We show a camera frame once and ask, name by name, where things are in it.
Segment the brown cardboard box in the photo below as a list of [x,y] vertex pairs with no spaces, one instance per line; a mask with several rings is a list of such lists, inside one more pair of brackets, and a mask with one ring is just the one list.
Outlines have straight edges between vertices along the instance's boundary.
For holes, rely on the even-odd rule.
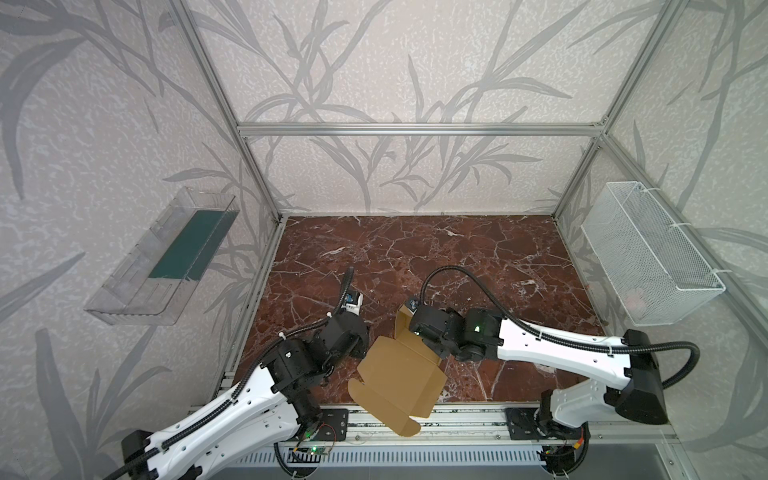
[[379,336],[348,381],[348,392],[360,407],[401,437],[421,430],[447,381],[441,359],[409,330],[414,311],[403,305],[395,317],[394,335]]

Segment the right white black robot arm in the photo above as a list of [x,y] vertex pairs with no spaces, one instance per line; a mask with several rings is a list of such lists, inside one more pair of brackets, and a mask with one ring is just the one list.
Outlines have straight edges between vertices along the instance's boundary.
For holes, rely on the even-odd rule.
[[584,377],[578,385],[543,394],[541,428],[576,429],[614,416],[663,425],[668,421],[666,389],[690,374],[701,356],[690,341],[654,344],[632,329],[621,336],[576,334],[481,308],[460,314],[420,305],[409,329],[441,358],[528,362]]

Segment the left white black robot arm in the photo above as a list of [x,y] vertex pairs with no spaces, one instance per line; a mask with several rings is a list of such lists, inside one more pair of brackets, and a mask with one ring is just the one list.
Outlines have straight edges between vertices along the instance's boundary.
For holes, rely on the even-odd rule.
[[322,410],[312,388],[347,357],[363,358],[369,330],[340,310],[280,334],[232,388],[187,418],[123,441],[124,464],[110,478],[207,479],[243,455],[320,427]]

